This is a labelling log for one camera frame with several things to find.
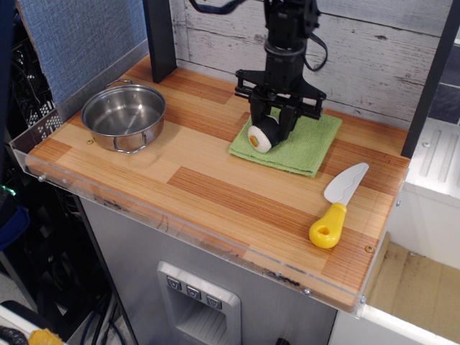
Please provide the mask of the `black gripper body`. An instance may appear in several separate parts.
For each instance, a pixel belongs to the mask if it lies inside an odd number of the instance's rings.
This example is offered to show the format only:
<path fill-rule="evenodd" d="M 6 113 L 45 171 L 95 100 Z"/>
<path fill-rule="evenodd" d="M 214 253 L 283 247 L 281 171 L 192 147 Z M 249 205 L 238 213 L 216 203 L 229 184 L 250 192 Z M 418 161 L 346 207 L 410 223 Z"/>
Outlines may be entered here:
<path fill-rule="evenodd" d="M 238 70 L 236 95 L 250 98 L 255 93 L 271 106 L 294 105 L 303 116 L 319 119 L 326 94 L 303 78 L 299 55 L 267 54 L 264 70 Z"/>

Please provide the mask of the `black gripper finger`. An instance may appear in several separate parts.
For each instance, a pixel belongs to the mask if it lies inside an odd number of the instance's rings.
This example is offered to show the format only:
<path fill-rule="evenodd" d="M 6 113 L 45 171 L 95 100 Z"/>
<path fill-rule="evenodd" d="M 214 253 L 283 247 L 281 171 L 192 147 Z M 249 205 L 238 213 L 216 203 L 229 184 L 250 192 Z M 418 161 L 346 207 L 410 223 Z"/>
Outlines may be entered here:
<path fill-rule="evenodd" d="M 249 98 L 251 120 L 254 126 L 271 114 L 272 107 L 257 95 L 251 95 Z"/>
<path fill-rule="evenodd" d="M 275 110 L 277 111 L 279 121 L 278 142 L 283 142 L 295 128 L 296 122 L 302 113 L 300 108 L 292 106 L 275 108 Z"/>

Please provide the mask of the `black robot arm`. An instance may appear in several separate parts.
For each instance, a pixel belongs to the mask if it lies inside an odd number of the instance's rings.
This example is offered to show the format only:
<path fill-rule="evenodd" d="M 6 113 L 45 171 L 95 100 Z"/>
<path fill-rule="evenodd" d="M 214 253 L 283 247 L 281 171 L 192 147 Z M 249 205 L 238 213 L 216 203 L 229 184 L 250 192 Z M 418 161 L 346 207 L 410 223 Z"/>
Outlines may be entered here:
<path fill-rule="evenodd" d="M 319 27 L 315 1 L 266 1 L 264 3 L 268 36 L 263 71 L 238 70 L 236 94 L 249 99 L 252 125 L 248 138 L 256 151 L 266 153 L 285 141 L 301 116 L 321 117 L 326 94 L 303 78 L 308 40 L 321 47 L 324 42 L 313 34 Z"/>

